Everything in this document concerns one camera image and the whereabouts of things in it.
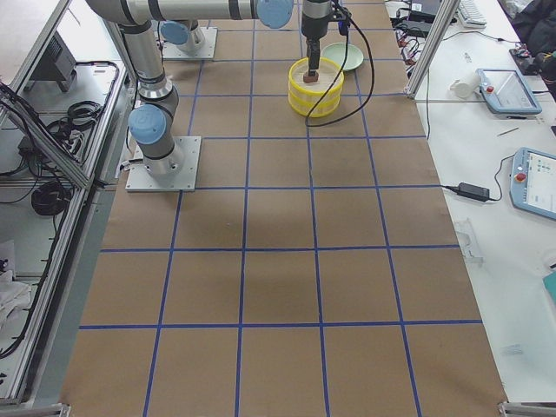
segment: brown object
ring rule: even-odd
[[[305,84],[316,83],[317,81],[319,81],[318,72],[315,72],[314,76],[310,76],[308,71],[305,74],[303,74],[303,82]]]

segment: power adapter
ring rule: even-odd
[[[466,182],[460,182],[457,187],[454,186],[443,186],[445,189],[453,191],[457,195],[462,197],[471,198],[478,202],[488,202],[492,200],[490,198],[490,189],[485,189],[484,187],[478,187],[476,185],[467,184]]]

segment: black cloth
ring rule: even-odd
[[[556,0],[533,0],[512,21],[533,56],[556,50]]]

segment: black round object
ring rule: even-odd
[[[59,215],[70,200],[70,191],[58,181],[47,182],[31,194],[31,206],[38,215]]]

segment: tiled surface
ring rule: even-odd
[[[203,136],[198,189],[119,185],[63,389],[76,416],[498,414],[386,11],[346,3],[377,96],[336,125],[307,129],[288,105],[298,13],[282,31],[213,22],[214,62],[167,65],[174,133]],[[324,45],[341,42],[332,28]],[[348,74],[340,108],[313,122],[355,109],[370,81]]]

